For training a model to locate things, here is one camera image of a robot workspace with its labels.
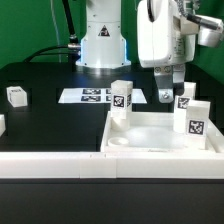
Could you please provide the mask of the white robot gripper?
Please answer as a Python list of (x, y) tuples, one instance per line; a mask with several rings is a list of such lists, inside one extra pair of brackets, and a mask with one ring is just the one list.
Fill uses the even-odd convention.
[(161, 103), (171, 103), (174, 93), (184, 93), (185, 65), (195, 53), (195, 35), (180, 29), (175, 0), (141, 0), (137, 8), (138, 57), (143, 68), (154, 68)]

